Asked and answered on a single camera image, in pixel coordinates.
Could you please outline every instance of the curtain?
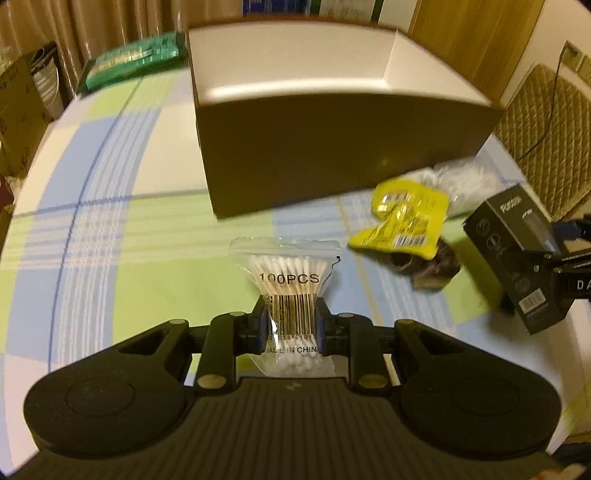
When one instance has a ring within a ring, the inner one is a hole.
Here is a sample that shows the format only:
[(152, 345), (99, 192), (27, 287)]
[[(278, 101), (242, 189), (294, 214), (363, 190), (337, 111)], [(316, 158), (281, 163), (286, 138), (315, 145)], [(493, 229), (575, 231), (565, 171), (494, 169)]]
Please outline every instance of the curtain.
[(17, 55), (55, 41), (70, 95), (88, 59), (131, 41), (242, 15), (242, 0), (6, 0), (0, 47)]

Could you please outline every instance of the power cord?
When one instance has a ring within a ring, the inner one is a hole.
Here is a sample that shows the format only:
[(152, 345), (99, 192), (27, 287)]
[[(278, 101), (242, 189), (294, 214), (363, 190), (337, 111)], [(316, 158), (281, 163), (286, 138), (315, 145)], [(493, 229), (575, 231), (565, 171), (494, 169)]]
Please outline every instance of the power cord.
[(558, 66), (556, 67), (556, 74), (554, 75), (554, 87), (552, 88), (552, 106), (550, 107), (550, 117), (548, 118), (548, 124), (546, 125), (544, 135), (541, 136), (541, 138), (534, 144), (533, 147), (531, 147), (527, 152), (525, 152), (522, 156), (515, 160), (517, 163), (519, 163), (527, 155), (532, 153), (535, 150), (535, 148), (538, 145), (540, 145), (548, 136), (548, 132), (550, 131), (550, 125), (552, 124), (552, 117), (554, 116), (554, 104), (556, 103), (556, 84), (558, 83), (558, 74), (560, 73), (560, 66), (562, 65), (564, 52), (566, 52), (566, 46), (562, 48), (562, 52), (560, 52), (560, 57), (558, 58)]

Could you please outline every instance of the black product box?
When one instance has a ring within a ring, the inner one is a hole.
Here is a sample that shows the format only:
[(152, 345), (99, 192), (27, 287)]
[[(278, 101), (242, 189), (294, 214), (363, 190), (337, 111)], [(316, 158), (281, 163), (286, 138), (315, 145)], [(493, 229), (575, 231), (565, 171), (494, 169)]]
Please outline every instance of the black product box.
[(521, 185), (489, 198), (468, 217), (464, 231), (491, 266), (530, 333), (563, 320), (573, 300), (552, 293), (550, 272), (525, 251), (566, 254), (536, 202)]

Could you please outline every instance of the barcode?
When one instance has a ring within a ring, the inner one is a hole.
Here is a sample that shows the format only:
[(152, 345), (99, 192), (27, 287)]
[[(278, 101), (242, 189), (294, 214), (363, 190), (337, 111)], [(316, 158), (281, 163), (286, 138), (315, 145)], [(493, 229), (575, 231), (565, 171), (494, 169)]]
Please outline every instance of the barcode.
[(316, 334), (316, 321), (314, 318), (315, 294), (266, 295), (265, 300), (271, 320), (277, 326), (274, 333), (279, 340), (300, 335), (314, 338)]
[(400, 202), (407, 202), (410, 200), (410, 193), (409, 192), (391, 192), (387, 195), (384, 195), (382, 199), (382, 203), (400, 203)]
[(396, 235), (394, 237), (394, 248), (399, 247), (420, 247), (422, 246), (427, 237), (425, 235), (409, 236), (409, 235)]
[(529, 313), (533, 309), (536, 309), (546, 301), (546, 297), (542, 291), (538, 288), (537, 290), (530, 293), (527, 297), (519, 301), (519, 306), (523, 313)]

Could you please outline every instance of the cotton swab bag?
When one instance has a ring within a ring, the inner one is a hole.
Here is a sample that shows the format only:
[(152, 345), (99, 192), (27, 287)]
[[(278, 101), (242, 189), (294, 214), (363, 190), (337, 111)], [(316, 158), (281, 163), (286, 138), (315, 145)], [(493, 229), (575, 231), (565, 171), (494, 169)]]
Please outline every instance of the cotton swab bag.
[(271, 377), (330, 377), (335, 369), (316, 341), (316, 299), (340, 261), (336, 241), (236, 238), (230, 255), (256, 284), (269, 314), (265, 352), (252, 355)]

